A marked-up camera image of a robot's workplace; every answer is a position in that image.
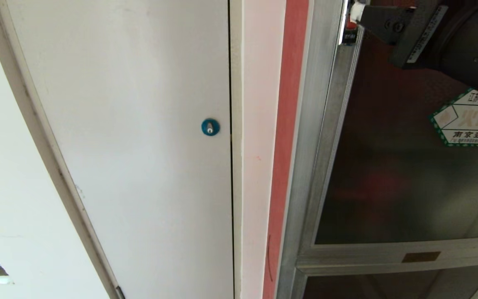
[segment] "metal frame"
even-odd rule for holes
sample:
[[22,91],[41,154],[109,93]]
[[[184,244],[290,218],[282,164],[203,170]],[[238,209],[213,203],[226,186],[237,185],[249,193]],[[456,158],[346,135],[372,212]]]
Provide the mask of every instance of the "metal frame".
[[[478,238],[317,245],[315,236],[359,56],[338,46],[344,0],[309,2],[290,189],[285,208],[277,299],[301,299],[308,276],[378,274],[478,265]],[[436,252],[433,262],[402,263],[406,253]],[[478,299],[478,292],[472,297]]]

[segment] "dark glass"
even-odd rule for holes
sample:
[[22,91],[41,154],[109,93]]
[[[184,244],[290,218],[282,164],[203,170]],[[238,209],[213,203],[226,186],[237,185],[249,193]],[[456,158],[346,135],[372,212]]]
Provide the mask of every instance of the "dark glass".
[[390,50],[366,34],[317,244],[478,237],[478,148],[446,147],[428,118],[467,86]]
[[452,269],[309,277],[303,299],[470,299],[478,265]]

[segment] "green-bordered label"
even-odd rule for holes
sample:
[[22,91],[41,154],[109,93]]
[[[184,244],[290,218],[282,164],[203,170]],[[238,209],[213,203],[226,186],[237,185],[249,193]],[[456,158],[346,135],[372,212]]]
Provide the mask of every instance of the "green-bordered label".
[[430,117],[447,146],[478,146],[478,91],[469,88]]

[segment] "pink wall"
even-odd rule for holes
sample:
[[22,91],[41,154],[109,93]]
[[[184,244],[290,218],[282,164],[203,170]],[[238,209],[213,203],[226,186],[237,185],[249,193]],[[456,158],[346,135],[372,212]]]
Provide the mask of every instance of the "pink wall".
[[243,0],[243,299],[263,292],[285,2]]
[[308,0],[287,0],[263,299],[275,294],[308,10]]

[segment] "door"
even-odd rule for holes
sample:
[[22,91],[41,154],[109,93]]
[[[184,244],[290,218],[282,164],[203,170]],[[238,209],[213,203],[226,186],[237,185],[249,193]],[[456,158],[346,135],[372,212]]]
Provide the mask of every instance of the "door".
[[227,1],[6,4],[125,296],[232,298]]

